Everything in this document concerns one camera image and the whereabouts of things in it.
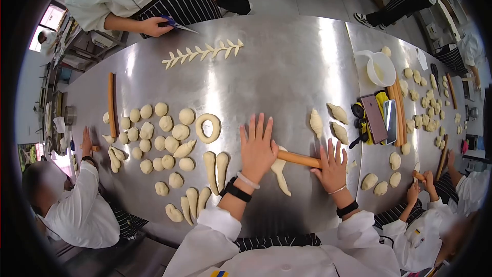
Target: wooden rolling pin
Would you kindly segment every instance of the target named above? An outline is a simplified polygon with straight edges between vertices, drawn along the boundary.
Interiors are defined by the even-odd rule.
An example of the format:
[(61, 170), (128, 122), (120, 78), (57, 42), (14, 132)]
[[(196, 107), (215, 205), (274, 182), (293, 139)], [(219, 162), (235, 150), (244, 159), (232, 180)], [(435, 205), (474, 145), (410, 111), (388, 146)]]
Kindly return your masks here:
[(319, 168), (319, 169), (323, 168), (321, 159), (314, 158), (314, 157), (309, 157), (305, 155), (299, 155), (299, 154), (279, 150), (278, 158), (294, 164), (299, 164), (299, 165), (308, 166), (312, 168)]

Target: blue scissors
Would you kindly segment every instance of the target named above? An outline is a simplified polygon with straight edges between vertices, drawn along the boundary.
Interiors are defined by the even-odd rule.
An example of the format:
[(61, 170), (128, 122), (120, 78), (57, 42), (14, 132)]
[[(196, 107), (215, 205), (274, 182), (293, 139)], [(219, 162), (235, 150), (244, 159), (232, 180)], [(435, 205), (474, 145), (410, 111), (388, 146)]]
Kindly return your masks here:
[(172, 26), (174, 28), (178, 28), (178, 29), (182, 29), (182, 30), (187, 30), (187, 31), (191, 31), (191, 32), (194, 32), (194, 33), (199, 34), (195, 30), (191, 30), (189, 28), (184, 27), (183, 25), (180, 25), (180, 24), (176, 23), (176, 21), (173, 20), (172, 18), (170, 18), (169, 16), (166, 16), (166, 15), (159, 15), (159, 16), (162, 17), (162, 18), (167, 19), (167, 22), (160, 22), (159, 25), (158, 25), (159, 27), (165, 27), (165, 26), (168, 26), (169, 25), (169, 26)]

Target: black watch strap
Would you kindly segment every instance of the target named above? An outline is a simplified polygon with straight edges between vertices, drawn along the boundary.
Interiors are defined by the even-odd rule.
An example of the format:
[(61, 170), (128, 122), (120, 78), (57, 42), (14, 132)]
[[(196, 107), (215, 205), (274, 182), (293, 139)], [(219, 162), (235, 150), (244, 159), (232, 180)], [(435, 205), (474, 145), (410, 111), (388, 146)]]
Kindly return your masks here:
[(340, 218), (342, 218), (342, 216), (347, 215), (348, 213), (350, 213), (353, 210), (356, 210), (358, 208), (359, 208), (359, 204), (357, 203), (357, 201), (354, 200), (354, 202), (352, 202), (348, 206), (346, 206), (342, 209), (336, 209), (336, 215), (338, 215)]
[(219, 193), (219, 196), (224, 197), (224, 195), (226, 193), (229, 193), (229, 194), (243, 200), (244, 202), (248, 203), (249, 201), (251, 201), (251, 195), (243, 192), (241, 189), (234, 186), (234, 182), (236, 181), (237, 178), (238, 178), (237, 176), (233, 177), (227, 183), (225, 188)]

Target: silver bracelet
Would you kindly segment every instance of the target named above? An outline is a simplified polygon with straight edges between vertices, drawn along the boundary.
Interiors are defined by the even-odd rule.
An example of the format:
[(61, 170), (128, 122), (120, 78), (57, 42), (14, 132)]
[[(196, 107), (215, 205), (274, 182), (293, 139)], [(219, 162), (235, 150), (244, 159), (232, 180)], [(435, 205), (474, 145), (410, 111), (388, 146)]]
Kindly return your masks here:
[(258, 184), (255, 184), (252, 182), (249, 178), (245, 177), (241, 172), (238, 172), (238, 178), (241, 179), (244, 183), (248, 184), (250, 187), (254, 189), (260, 189), (260, 186)]
[(341, 191), (343, 188), (346, 188), (347, 187), (347, 184), (345, 184), (344, 186), (342, 186), (341, 188), (337, 189), (336, 191), (334, 192), (331, 192), (331, 193), (328, 193), (329, 195), (332, 195), (332, 194), (335, 194), (335, 193), (338, 193), (339, 191)]

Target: shoe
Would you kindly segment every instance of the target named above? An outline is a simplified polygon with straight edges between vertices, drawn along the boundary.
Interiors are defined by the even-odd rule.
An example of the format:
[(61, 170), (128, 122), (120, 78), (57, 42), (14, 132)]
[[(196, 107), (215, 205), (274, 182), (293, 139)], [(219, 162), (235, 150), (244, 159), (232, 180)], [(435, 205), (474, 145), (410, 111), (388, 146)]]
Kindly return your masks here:
[(355, 19), (360, 22), (362, 25), (366, 25), (367, 27), (374, 29), (374, 26), (371, 25), (366, 18), (365, 14), (360, 14), (360, 13), (354, 13)]

